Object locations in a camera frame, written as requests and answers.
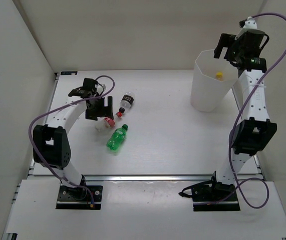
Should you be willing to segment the red label clear bottle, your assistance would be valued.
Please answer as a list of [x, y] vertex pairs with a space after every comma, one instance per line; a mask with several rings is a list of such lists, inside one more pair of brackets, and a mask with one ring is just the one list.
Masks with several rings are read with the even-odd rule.
[[122, 119], [122, 116], [123, 114], [119, 111], [115, 115], [113, 115], [113, 118], [105, 117], [95, 125], [95, 129], [98, 132], [104, 132], [109, 129], [113, 129], [116, 124]]

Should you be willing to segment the green plastic bottle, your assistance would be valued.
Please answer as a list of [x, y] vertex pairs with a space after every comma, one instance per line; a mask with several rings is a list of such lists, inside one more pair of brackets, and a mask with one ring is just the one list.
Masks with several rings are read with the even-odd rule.
[[127, 130], [127, 124], [123, 124], [120, 128], [117, 128], [108, 139], [106, 147], [112, 152], [117, 152], [126, 138]]

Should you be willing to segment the yellow cap clear bottle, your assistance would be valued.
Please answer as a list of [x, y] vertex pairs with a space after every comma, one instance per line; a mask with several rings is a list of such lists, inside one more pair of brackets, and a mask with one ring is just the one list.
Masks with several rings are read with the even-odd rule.
[[219, 81], [223, 81], [223, 74], [222, 72], [217, 72], [215, 78]]

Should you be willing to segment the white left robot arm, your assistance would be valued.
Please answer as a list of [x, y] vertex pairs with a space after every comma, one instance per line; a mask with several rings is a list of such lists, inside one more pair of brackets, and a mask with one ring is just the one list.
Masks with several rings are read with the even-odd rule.
[[34, 161], [47, 168], [76, 200], [87, 196], [84, 177], [73, 166], [68, 133], [81, 115], [87, 120], [113, 118], [113, 98], [97, 78], [85, 78], [63, 106], [36, 117], [29, 126]]

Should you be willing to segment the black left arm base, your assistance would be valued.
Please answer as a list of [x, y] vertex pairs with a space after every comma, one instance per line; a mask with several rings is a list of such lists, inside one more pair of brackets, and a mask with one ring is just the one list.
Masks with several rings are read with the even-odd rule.
[[103, 186], [87, 185], [94, 199], [92, 203], [91, 195], [83, 188], [60, 185], [56, 209], [58, 210], [100, 210]]

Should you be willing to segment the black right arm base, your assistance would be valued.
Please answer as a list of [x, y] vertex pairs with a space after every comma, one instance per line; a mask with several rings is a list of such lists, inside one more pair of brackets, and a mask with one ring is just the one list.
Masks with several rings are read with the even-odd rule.
[[240, 211], [235, 186], [217, 182], [215, 177], [185, 187], [178, 194], [192, 199], [194, 212]]

